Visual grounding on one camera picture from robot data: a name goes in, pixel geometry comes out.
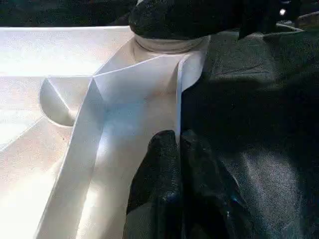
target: gloved hand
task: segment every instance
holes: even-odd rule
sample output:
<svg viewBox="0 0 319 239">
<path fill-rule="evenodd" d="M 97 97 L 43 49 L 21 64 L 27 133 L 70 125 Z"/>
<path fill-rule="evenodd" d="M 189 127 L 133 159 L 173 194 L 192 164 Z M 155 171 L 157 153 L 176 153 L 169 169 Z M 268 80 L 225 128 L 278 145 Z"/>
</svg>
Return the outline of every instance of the gloved hand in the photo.
<svg viewBox="0 0 319 239">
<path fill-rule="evenodd" d="M 149 143 L 131 185 L 124 239 L 252 238 L 238 185 L 206 139 L 171 130 Z"/>
<path fill-rule="evenodd" d="M 129 22 L 134 33 L 151 39 L 189 40 L 236 27 L 242 38 L 295 20 L 299 9 L 300 0 L 144 0 Z"/>
</svg>

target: black rubber glove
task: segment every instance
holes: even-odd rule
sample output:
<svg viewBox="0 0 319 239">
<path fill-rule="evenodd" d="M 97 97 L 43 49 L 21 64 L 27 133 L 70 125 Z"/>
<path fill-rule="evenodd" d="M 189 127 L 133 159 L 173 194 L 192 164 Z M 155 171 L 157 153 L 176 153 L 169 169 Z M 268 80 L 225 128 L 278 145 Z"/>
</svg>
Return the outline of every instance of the black rubber glove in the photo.
<svg viewBox="0 0 319 239">
<path fill-rule="evenodd" d="M 179 239 L 182 225 L 180 161 L 171 130 L 157 133 L 132 181 L 124 239 Z"/>
<path fill-rule="evenodd" d="M 240 27 L 240 38 L 299 16 L 300 0 L 144 0 L 130 16 L 144 38 L 188 40 Z"/>
</svg>

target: black fabric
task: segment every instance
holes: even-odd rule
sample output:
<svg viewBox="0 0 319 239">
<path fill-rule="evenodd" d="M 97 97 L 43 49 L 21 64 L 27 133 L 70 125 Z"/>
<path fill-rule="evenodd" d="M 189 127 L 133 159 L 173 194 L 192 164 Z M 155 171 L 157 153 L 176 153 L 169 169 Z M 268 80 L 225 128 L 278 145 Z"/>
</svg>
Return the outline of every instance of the black fabric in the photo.
<svg viewBox="0 0 319 239">
<path fill-rule="evenodd" d="M 209 142 L 187 131 L 180 151 L 187 238 L 252 238 L 253 223 L 237 182 Z"/>
<path fill-rule="evenodd" d="M 132 181 L 127 213 L 124 233 L 127 239 L 181 237 L 182 184 L 173 131 L 162 131 L 150 141 L 148 152 Z M 136 223 L 132 221 L 146 222 L 141 220 L 145 217 L 148 223 L 136 230 Z"/>
<path fill-rule="evenodd" d="M 144 0 L 129 21 L 144 38 L 187 40 L 238 26 L 242 38 L 273 31 L 277 21 L 296 19 L 299 9 L 300 0 Z"/>
<path fill-rule="evenodd" d="M 318 32 L 213 37 L 182 94 L 182 131 L 237 179 L 259 239 L 319 238 L 318 44 Z"/>
<path fill-rule="evenodd" d="M 128 25 L 137 0 L 7 0 L 0 3 L 0 26 Z"/>
</svg>

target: dark cloth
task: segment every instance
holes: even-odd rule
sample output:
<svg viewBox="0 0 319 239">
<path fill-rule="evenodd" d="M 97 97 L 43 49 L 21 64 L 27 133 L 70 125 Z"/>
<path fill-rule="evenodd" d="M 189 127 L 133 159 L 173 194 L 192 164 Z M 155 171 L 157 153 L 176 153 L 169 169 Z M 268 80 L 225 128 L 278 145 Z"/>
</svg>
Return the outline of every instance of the dark cloth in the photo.
<svg viewBox="0 0 319 239">
<path fill-rule="evenodd" d="M 319 238 L 319 33 L 212 37 L 182 131 L 237 179 L 259 239 Z"/>
<path fill-rule="evenodd" d="M 123 238 L 245 239 L 252 233 L 238 185 L 207 140 L 186 132 L 179 151 L 173 131 L 154 136 L 132 181 Z"/>
</svg>

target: white plastic part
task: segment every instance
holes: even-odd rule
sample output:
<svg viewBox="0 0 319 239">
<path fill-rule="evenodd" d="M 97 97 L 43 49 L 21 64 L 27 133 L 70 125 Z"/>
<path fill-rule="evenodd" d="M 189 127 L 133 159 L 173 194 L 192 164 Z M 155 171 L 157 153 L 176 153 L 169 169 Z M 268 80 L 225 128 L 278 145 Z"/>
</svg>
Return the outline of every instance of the white plastic part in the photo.
<svg viewBox="0 0 319 239">
<path fill-rule="evenodd" d="M 176 85 L 198 79 L 209 37 L 162 54 L 128 27 L 0 28 L 0 36 L 0 111 L 18 117 L 0 126 L 27 123 L 0 150 L 1 178 L 15 179 L 1 185 L 10 197 L 0 196 L 0 238 L 121 238 L 133 175 L 155 133 L 178 132 Z"/>
</svg>

